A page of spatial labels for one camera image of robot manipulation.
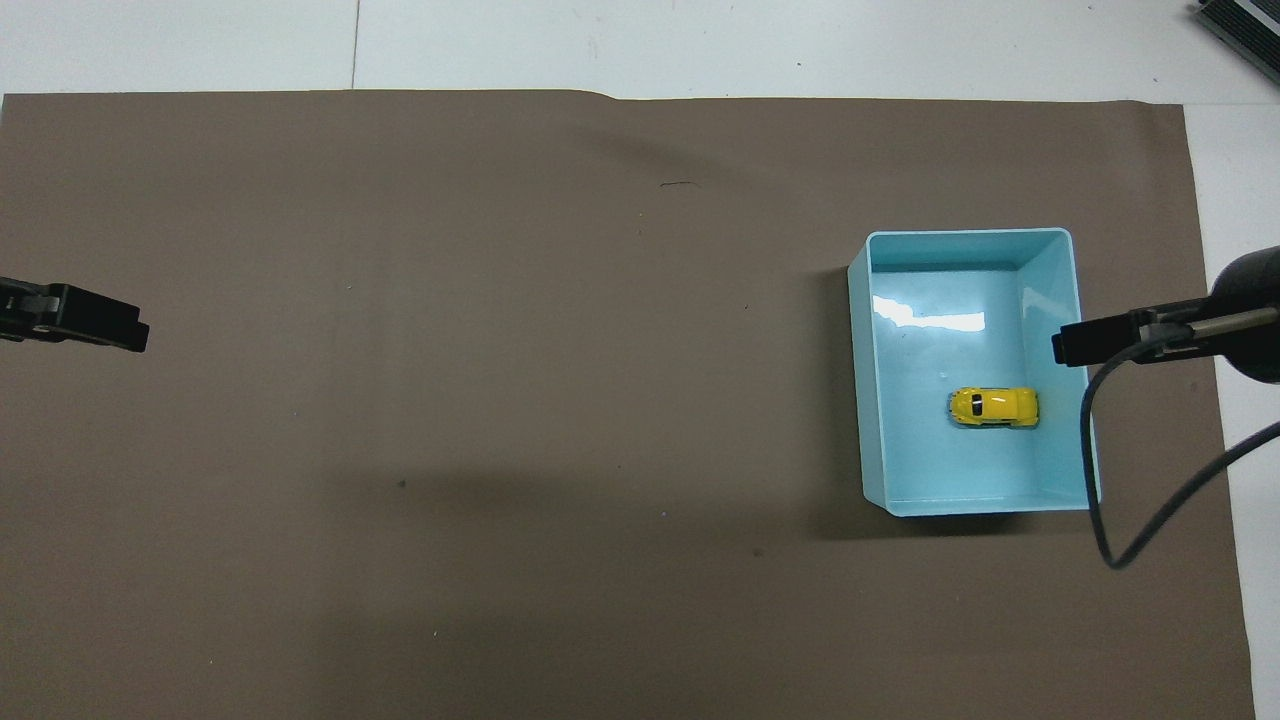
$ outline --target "brown table surface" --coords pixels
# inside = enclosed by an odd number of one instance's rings
[[[1225,483],[1125,573],[860,497],[867,234],[1198,296],[1178,106],[8,96],[0,202],[152,324],[0,347],[0,716],[1252,716]],[[1222,447],[1203,360],[1097,416],[1124,539]]]

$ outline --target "white table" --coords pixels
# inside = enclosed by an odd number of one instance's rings
[[[1280,243],[1280,87],[1198,27],[1188,6],[0,0],[0,92],[554,87],[617,97],[1180,102],[1212,282],[1238,255]],[[1280,387],[1221,361],[1217,377],[1229,443],[1280,416]],[[1280,719],[1277,466],[1272,446],[1230,471],[1253,691],[1267,719]]]

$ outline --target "light blue tray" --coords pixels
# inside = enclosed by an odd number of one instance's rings
[[[1084,368],[1050,337],[1080,320],[1061,228],[877,232],[849,266],[863,492],[893,515],[1087,507]],[[952,391],[1032,387],[1034,428],[960,427]]]

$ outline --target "brown paper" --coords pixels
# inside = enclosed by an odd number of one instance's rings
[[[575,92],[9,96],[5,717],[1244,717],[1226,484],[861,498],[868,233],[1061,225],[1087,316],[1199,296],[1183,115]],[[1221,451],[1207,360],[1098,402],[1119,539]]]

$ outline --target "black cable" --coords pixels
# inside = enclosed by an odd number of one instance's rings
[[[1098,553],[1102,555],[1102,560],[1107,564],[1107,568],[1111,568],[1112,570],[1123,570],[1128,568],[1129,564],[1133,562],[1134,557],[1138,557],[1138,553],[1142,552],[1142,548],[1147,547],[1147,543],[1151,542],[1151,538],[1156,536],[1160,528],[1174,516],[1174,512],[1178,512],[1178,510],[1185,505],[1193,495],[1196,495],[1196,491],[1204,487],[1204,484],[1213,479],[1213,477],[1225,470],[1228,465],[1280,437],[1280,421],[1272,423],[1211,460],[1208,465],[1201,468],[1198,473],[1183,483],[1183,487],[1178,488],[1178,492],[1175,492],[1160,507],[1160,510],[1151,516],[1151,520],[1147,520],[1147,524],[1138,532],[1138,536],[1134,537],[1129,547],[1120,553],[1120,557],[1111,555],[1111,544],[1107,542],[1107,532],[1106,528],[1102,527],[1102,509],[1098,503],[1097,477],[1093,470],[1093,443],[1091,442],[1091,430],[1093,428],[1091,415],[1093,409],[1093,396],[1096,396],[1098,393],[1098,388],[1102,387],[1102,380],[1107,379],[1107,375],[1115,372],[1115,369],[1120,365],[1156,350],[1157,347],[1162,347],[1170,341],[1189,338],[1190,334],[1192,331],[1189,328],[1179,327],[1161,337],[1137,342],[1120,352],[1116,352],[1102,365],[1102,368],[1098,369],[1097,374],[1093,375],[1093,379],[1089,380],[1089,387],[1085,388],[1084,398],[1080,401],[1080,455],[1084,457],[1084,492],[1089,498],[1089,520],[1093,523],[1093,539],[1098,543]]]

